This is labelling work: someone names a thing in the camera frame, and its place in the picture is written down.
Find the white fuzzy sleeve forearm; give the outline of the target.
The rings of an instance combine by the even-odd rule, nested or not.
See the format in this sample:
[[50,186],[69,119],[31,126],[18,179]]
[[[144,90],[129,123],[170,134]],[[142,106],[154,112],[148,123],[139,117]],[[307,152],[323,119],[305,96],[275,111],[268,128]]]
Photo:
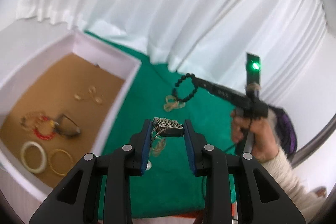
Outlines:
[[318,213],[326,198],[307,191],[293,171],[282,148],[278,148],[277,156],[270,161],[262,163],[262,166],[282,187],[308,223]]

